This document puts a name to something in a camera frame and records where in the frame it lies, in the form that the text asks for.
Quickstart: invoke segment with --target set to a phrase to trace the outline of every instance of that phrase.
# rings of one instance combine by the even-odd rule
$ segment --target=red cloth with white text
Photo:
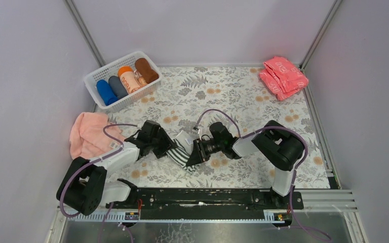
[[[296,94],[309,83],[299,68],[284,57],[274,57],[263,64],[265,69],[259,76],[279,101]]]

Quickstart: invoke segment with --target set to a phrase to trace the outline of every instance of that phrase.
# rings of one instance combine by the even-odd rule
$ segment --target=gray floor
[[[344,217],[340,213],[297,213],[305,226],[327,232],[333,242],[351,242]],[[68,221],[62,243],[97,242],[101,223]],[[277,230],[259,223],[138,223],[130,228],[134,242],[320,242],[300,229]],[[103,243],[130,242],[129,234],[117,223],[106,223]]]

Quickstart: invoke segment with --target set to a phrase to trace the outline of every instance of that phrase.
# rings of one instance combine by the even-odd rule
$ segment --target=peach towel
[[[120,146],[120,144],[108,138],[102,131],[104,126],[110,124],[108,115],[104,113],[83,112],[75,120],[69,135],[70,154],[74,159],[78,156],[93,158],[104,154]],[[123,141],[120,133],[122,130],[116,127],[107,128],[106,131],[113,137]]]
[[[266,69],[259,73],[267,88],[279,101],[294,95],[308,85],[303,73],[284,57],[274,57],[263,63]]]

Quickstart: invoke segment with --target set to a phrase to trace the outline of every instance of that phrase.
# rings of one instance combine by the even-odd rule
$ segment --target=blue rolled towel
[[[117,76],[111,76],[108,79],[108,84],[111,86],[112,91],[118,99],[121,99],[128,95],[127,90],[123,87],[122,81]]]
[[[118,100],[117,96],[112,92],[111,86],[109,86],[105,80],[99,80],[96,84],[96,88],[98,89],[103,102],[105,102],[105,105],[110,105]]]

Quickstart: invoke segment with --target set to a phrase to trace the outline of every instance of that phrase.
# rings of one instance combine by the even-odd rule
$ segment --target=folded cloth
[[[166,154],[175,163],[181,166],[183,170],[192,175],[198,169],[199,165],[186,166],[185,164],[193,151],[193,138],[185,131],[181,131],[174,139],[172,139],[172,141],[175,142],[177,147],[169,149]]]
[[[266,69],[259,73],[260,78],[279,101],[299,92],[308,85],[303,73],[284,57],[274,57],[263,63]]]
[[[93,158],[111,151],[120,144],[107,137],[103,133],[104,126],[110,124],[108,115],[104,113],[83,112],[75,120],[69,135],[70,154],[72,159],[76,157]],[[106,131],[113,137],[123,141],[120,133],[122,130],[115,127],[107,128]]]

